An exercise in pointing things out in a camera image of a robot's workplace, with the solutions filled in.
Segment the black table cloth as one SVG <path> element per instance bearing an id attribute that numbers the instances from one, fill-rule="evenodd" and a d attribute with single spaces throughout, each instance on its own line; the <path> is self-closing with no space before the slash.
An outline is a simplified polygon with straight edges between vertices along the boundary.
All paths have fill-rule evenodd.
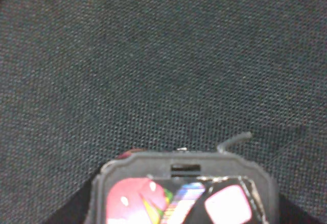
<path id="1" fill-rule="evenodd" d="M 245 131 L 326 223 L 326 0 L 1 0 L 1 223 L 81 223 L 121 152 Z"/>

